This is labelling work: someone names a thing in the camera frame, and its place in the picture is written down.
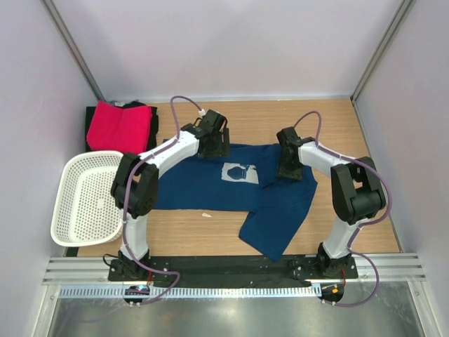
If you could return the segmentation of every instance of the white panel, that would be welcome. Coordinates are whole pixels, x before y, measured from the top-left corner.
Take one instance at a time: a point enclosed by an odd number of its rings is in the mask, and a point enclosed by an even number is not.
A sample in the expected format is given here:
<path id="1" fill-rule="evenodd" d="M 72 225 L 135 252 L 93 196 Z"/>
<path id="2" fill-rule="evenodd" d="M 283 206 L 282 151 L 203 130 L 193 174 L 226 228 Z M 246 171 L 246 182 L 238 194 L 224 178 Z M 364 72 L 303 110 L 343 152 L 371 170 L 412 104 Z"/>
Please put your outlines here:
<path id="1" fill-rule="evenodd" d="M 83 147 L 87 83 L 36 0 L 0 5 L 2 336 L 31 336 L 65 162 Z"/>
<path id="2" fill-rule="evenodd" d="M 350 95 L 400 0 L 56 0 L 107 99 Z"/>
<path id="3" fill-rule="evenodd" d="M 448 14 L 447 0 L 416 1 L 358 101 L 370 151 L 393 190 L 392 218 L 402 247 L 418 253 L 446 333 Z"/>

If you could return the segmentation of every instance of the wooden tabletop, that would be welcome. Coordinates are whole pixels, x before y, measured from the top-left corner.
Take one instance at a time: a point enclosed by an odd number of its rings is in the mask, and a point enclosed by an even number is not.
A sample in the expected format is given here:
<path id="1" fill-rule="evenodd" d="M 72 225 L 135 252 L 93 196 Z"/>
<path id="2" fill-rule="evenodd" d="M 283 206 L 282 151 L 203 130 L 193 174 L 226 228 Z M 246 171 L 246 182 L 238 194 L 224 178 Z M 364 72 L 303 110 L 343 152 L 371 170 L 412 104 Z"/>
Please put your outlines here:
<path id="1" fill-rule="evenodd" d="M 168 103 L 154 103 L 158 107 L 158 144 L 175 135 L 175 123 Z M 323 116 L 320 141 L 323 145 L 353 157 L 368 154 L 363 136 L 350 100 L 283 100 L 252 102 L 206 102 L 201 106 L 213 109 L 228 118 L 231 143 L 252 145 L 277 143 L 276 133 L 292 126 L 311 110 Z M 176 103 L 180 125 L 198 117 L 190 103 Z M 317 118 L 307 117 L 296 128 L 299 136 L 315 136 Z M 330 233 L 335 212 L 332 206 L 330 180 L 314 171 L 318 182 L 310 212 L 293 237 L 285 254 L 316 253 L 316 249 Z M 216 256 L 255 255 L 258 251 L 239 239 L 239 230 L 247 212 L 209 210 L 153 210 L 149 214 L 147 241 L 153 256 Z M 79 256 L 116 254 L 121 239 L 108 244 L 79 249 Z M 391 253 L 398 251 L 389 220 L 365 227 L 355 245 L 355 251 L 364 253 Z"/>

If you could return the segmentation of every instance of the plastic basket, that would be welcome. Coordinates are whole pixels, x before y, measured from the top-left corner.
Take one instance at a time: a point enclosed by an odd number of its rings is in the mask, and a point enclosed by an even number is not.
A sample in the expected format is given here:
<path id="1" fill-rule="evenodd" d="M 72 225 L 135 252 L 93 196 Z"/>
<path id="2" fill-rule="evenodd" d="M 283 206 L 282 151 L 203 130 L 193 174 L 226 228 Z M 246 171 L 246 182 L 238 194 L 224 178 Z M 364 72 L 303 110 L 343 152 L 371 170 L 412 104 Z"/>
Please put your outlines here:
<path id="1" fill-rule="evenodd" d="M 66 247 L 91 246 L 118 239 L 119 209 L 111 196 L 122 153 L 80 154 L 65 165 L 51 222 L 51 237 Z"/>

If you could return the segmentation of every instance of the blue shirt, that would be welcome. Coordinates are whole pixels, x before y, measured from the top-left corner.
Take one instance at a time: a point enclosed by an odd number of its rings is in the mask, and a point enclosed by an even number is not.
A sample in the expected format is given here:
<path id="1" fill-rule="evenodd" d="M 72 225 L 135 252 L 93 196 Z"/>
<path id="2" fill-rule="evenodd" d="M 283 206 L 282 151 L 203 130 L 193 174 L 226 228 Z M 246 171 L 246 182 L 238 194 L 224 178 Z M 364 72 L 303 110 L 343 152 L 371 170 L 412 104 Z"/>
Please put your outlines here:
<path id="1" fill-rule="evenodd" d="M 187 158 L 161 177 L 154 208 L 249 211 L 239 237 L 278 260 L 316 190 L 308 166 L 301 181 L 276 176 L 280 153 L 279 144 L 231 144 L 231 157 Z"/>

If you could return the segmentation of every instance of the pink cloth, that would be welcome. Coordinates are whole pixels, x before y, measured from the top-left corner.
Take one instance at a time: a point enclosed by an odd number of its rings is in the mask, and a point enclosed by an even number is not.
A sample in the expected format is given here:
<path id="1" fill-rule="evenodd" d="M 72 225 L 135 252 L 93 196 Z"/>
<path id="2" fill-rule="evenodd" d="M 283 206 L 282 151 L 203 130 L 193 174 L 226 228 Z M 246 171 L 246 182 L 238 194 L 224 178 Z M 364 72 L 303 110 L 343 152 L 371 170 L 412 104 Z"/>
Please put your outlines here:
<path id="1" fill-rule="evenodd" d="M 98 102 L 87 143 L 94 151 L 145 152 L 152 120 L 150 109 L 148 106 L 122 109 Z"/>

